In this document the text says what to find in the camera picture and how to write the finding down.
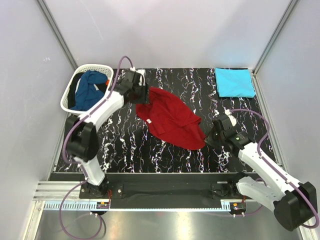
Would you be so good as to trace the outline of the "folded cyan t shirt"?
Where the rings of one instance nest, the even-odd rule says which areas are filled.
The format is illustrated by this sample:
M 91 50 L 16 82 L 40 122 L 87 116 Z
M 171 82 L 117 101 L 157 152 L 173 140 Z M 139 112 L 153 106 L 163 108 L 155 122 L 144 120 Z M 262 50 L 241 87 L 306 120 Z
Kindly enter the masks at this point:
M 256 92 L 248 69 L 215 69 L 216 86 L 221 98 L 254 98 Z

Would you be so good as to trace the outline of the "blue t shirt in basket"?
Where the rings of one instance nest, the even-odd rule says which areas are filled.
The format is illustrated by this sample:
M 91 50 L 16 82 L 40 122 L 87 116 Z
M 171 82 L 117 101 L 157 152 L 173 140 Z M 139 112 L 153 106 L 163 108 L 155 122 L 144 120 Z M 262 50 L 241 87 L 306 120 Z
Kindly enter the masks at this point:
M 75 106 L 70 110 L 86 112 L 104 95 L 108 77 L 98 71 L 88 70 L 83 73 L 76 86 Z

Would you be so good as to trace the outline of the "white perforated laundry basket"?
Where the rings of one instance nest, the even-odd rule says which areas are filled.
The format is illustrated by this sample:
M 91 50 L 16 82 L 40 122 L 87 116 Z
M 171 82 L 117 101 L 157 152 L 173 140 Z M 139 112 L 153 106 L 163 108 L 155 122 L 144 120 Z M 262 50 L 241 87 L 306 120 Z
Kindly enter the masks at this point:
M 60 101 L 61 108 L 81 115 L 109 94 L 114 71 L 102 64 L 84 64 L 72 75 Z

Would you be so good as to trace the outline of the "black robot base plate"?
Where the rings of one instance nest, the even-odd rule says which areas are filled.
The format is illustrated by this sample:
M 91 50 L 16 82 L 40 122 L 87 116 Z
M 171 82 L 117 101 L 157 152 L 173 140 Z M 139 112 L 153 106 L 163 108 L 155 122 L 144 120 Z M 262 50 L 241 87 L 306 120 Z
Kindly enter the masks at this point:
M 100 186 L 85 183 L 81 199 L 124 199 L 131 196 L 203 196 L 241 199 L 236 180 L 239 173 L 108 173 Z

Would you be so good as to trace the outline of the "red t shirt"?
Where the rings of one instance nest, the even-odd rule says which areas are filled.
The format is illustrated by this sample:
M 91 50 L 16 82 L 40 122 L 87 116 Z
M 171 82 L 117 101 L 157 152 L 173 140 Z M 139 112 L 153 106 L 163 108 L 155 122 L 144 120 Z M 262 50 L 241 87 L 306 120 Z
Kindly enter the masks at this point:
M 206 135 L 200 128 L 202 118 L 178 96 L 156 87 L 149 89 L 149 103 L 137 104 L 136 115 L 144 120 L 156 138 L 176 147 L 199 150 Z

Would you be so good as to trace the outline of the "aluminium rail with connectors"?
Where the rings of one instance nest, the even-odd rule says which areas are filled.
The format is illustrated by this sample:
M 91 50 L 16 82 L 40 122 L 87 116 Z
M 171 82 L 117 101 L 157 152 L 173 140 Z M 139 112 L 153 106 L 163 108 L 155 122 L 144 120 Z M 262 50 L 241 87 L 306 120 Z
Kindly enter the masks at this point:
M 245 202 L 231 202 L 217 200 L 209 206 L 196 204 L 169 204 L 168 202 L 125 202 L 121 200 L 66 200 L 61 203 L 58 200 L 46 201 L 44 210 L 47 211 L 91 211 L 91 212 L 204 212 L 204 213 L 228 213 L 233 215 L 243 215 L 247 213 Z

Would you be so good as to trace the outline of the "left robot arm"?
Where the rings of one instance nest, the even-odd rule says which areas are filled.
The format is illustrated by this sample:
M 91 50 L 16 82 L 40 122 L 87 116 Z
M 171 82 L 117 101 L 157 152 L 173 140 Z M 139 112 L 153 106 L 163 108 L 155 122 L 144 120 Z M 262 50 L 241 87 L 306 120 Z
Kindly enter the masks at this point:
M 106 96 L 80 115 L 71 115 L 64 126 L 62 156 L 66 162 L 82 169 L 85 180 L 92 186 L 100 186 L 105 179 L 98 161 L 98 130 L 103 123 L 125 104 L 147 104 L 149 86 L 146 70 L 130 68 L 123 79 L 112 85 Z

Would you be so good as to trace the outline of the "black garment in basket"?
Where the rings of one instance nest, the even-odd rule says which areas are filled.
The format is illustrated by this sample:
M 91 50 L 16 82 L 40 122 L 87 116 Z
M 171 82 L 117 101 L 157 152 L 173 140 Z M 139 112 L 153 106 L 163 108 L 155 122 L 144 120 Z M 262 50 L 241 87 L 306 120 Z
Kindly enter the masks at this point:
M 83 72 L 79 72 L 71 80 L 71 84 L 69 86 L 69 92 L 67 95 L 68 109 L 71 109 L 76 105 L 76 88 L 83 74 L 84 74 Z

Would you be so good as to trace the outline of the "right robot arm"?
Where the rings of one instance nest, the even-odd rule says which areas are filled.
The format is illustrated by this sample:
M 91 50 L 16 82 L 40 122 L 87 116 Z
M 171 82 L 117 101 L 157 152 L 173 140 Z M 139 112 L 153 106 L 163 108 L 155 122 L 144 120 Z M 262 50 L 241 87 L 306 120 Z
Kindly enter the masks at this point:
M 212 146 L 223 146 L 251 167 L 265 182 L 258 183 L 241 172 L 232 180 L 233 192 L 249 197 L 271 212 L 288 231 L 300 226 L 316 228 L 320 224 L 317 191 L 310 183 L 302 183 L 263 154 L 261 145 L 245 131 L 237 131 L 237 120 L 230 113 L 217 116 L 205 139 Z

